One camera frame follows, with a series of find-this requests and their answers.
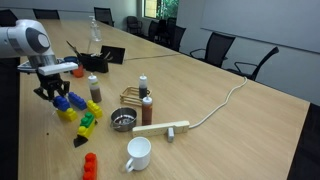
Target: white mug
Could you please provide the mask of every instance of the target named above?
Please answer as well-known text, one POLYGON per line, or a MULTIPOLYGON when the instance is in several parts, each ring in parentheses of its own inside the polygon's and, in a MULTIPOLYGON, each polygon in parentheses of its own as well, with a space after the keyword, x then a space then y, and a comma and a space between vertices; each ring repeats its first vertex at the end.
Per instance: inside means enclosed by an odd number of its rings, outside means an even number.
POLYGON ((136 137, 132 139, 127 147, 129 161, 126 164, 127 172, 132 170, 143 170, 150 162, 151 143, 147 138, 136 137))

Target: red toy block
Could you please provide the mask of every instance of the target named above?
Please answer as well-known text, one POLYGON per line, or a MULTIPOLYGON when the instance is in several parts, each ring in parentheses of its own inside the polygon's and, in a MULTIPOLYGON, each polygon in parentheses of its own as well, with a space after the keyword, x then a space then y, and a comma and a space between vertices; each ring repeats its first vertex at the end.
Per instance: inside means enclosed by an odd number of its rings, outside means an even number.
POLYGON ((93 153, 88 153, 85 157, 82 180, 97 180, 97 165, 97 156, 93 153))

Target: black office chair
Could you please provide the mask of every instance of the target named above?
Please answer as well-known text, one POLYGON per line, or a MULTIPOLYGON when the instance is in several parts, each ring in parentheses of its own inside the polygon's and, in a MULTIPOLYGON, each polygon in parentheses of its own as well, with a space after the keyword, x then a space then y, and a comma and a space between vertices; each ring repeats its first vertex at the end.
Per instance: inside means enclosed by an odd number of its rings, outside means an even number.
POLYGON ((155 37, 158 32, 158 26, 159 26, 159 24, 157 22, 151 21, 151 23, 149 25, 149 29, 148 29, 148 36, 144 37, 144 39, 147 39, 151 42, 155 42, 155 37))
POLYGON ((100 21, 102 23, 105 23, 109 26, 114 27, 114 21, 112 19, 110 8, 94 7, 94 16, 97 21, 100 21))
POLYGON ((207 48, 193 50, 190 52, 190 56, 196 58, 194 56, 194 53, 197 51, 204 50, 205 57, 196 59, 221 68, 223 61, 227 59, 225 56, 234 40, 235 37, 212 32, 207 43, 207 48))
POLYGON ((18 18, 10 9, 0 10, 0 26, 13 27, 16 26, 18 18))
POLYGON ((165 46, 169 49, 172 49, 174 51, 179 52, 180 49, 180 42, 183 37, 184 32, 186 31, 186 28, 175 26, 173 32, 171 32, 169 37, 169 43, 160 42, 159 44, 162 46, 165 46))
POLYGON ((129 33, 134 30, 135 33, 133 34, 141 34, 142 29, 142 22, 138 20, 135 16, 128 16, 127 17, 127 31, 129 33))
POLYGON ((60 19, 58 10, 51 9, 33 9, 37 19, 60 19))
POLYGON ((171 37, 174 36, 174 31, 176 27, 177 18, 168 18, 165 25, 160 25, 164 21, 159 21, 158 36, 161 43, 170 44, 171 37))
POLYGON ((261 62, 260 62, 258 65, 256 65, 256 64, 251 64, 251 63, 246 63, 246 62, 235 62, 234 65, 236 66, 237 70, 227 69, 227 71, 232 72, 232 73, 237 74, 237 75, 240 75, 240 76, 245 76, 245 77, 247 77, 248 79, 251 79, 251 80, 255 81, 255 80, 256 80, 256 77, 257 77, 257 75, 258 75, 258 73, 259 73, 259 70, 260 70, 261 66, 262 66, 265 62, 267 62, 267 60, 270 59, 271 56, 277 54, 278 52, 279 52, 278 47, 275 47, 275 48, 273 48, 273 49, 261 60, 261 62), (252 74, 247 74, 247 73, 243 73, 243 72, 240 70, 238 64, 239 64, 239 65, 242 64, 242 65, 255 66, 256 68, 255 68, 255 70, 253 71, 252 74))

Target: white cable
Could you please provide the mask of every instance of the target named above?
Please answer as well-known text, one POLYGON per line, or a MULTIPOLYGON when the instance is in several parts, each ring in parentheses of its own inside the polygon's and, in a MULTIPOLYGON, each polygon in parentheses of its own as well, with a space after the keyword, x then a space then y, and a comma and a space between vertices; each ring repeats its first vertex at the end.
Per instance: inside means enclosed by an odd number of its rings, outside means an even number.
POLYGON ((220 106, 218 106, 216 109, 214 109, 213 111, 211 111, 205 118, 203 118, 201 121, 199 121, 197 124, 194 124, 192 126, 189 126, 189 129, 192 129, 192 128, 196 128, 198 126, 200 126, 202 123, 204 123, 213 113, 215 113, 217 110, 219 110, 221 107, 223 107, 224 105, 226 105, 229 101, 229 97, 230 95, 232 94, 232 92, 238 88, 241 88, 242 86, 244 86, 246 83, 247 83, 248 79, 247 77, 244 77, 244 82, 239 85, 239 86, 236 86, 234 88, 231 89, 231 91, 229 92, 229 94, 227 95, 226 97, 226 100, 224 101, 224 103, 222 103, 220 106))

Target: cup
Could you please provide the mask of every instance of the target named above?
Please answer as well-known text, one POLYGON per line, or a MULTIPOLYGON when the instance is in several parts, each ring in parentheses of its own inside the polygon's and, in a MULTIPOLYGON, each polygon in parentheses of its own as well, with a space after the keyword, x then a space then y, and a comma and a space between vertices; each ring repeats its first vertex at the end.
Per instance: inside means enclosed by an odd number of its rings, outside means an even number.
POLYGON ((127 147, 129 161, 126 164, 127 172, 132 170, 143 170, 150 162, 151 143, 147 138, 136 137, 132 139, 127 147))
POLYGON ((83 77, 83 65, 82 64, 78 64, 78 69, 72 70, 72 74, 76 78, 83 77))

